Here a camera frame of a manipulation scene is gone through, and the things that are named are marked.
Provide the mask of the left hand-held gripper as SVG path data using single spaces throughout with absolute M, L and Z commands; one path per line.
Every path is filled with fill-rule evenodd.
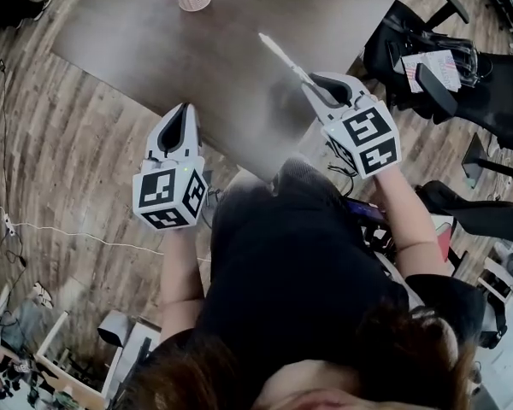
M 133 176 L 133 213 L 154 231 L 198 222 L 208 191 L 199 140 L 198 113 L 191 103 L 168 111 L 148 137 L 140 173 Z

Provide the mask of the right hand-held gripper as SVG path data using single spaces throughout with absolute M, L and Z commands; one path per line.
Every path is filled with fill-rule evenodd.
M 322 133 L 339 156 L 352 161 L 362 179 L 370 178 L 400 162 L 398 128 L 383 101 L 369 96 L 361 98 L 359 109 L 348 108 L 338 119 L 333 103 L 353 103 L 364 85 L 355 77 L 343 73 L 311 73 L 311 85 L 302 83 L 302 91 L 320 123 Z

